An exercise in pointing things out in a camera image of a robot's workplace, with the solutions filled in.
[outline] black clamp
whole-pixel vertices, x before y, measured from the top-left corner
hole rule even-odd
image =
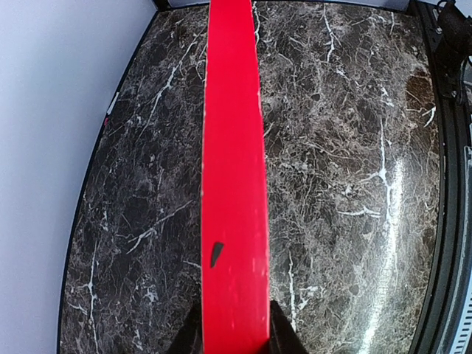
[[[438,41],[433,53],[443,72],[441,94],[463,104],[467,98],[464,72],[472,55],[472,18],[466,18],[455,3],[442,0],[435,7]]]
[[[153,0],[154,4],[157,7],[157,10],[161,13],[163,11],[169,11],[172,7],[169,4],[168,0]]]

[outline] black metal bracket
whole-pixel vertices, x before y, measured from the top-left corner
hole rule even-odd
[[[467,100],[463,75],[472,55],[472,18],[466,18],[454,0],[440,1],[432,14],[435,28],[428,36],[439,74],[438,89],[442,96],[463,104]]]
[[[169,11],[172,9],[168,0],[153,0],[153,2],[160,13],[163,11]]]

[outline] dark brown marble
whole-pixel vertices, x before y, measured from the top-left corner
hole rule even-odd
[[[74,233],[63,353],[165,353],[200,296],[208,8],[159,14],[105,127]],[[437,222],[415,18],[254,3],[271,297],[310,353],[404,353]]]

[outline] black frame edge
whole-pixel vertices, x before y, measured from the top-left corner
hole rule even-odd
[[[437,31],[434,5],[412,2],[420,20],[428,54],[437,107],[440,141],[440,207],[437,238],[423,309],[410,347],[410,354],[449,353],[464,306],[465,291],[471,275],[472,252],[468,228],[465,149],[471,146],[471,116],[467,102],[458,104],[447,92],[445,70],[437,61],[435,50],[442,34]]]

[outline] red strip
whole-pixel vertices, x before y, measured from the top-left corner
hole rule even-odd
[[[203,157],[204,353],[263,353],[268,212],[251,0],[211,0]],[[223,249],[211,267],[215,243]]]

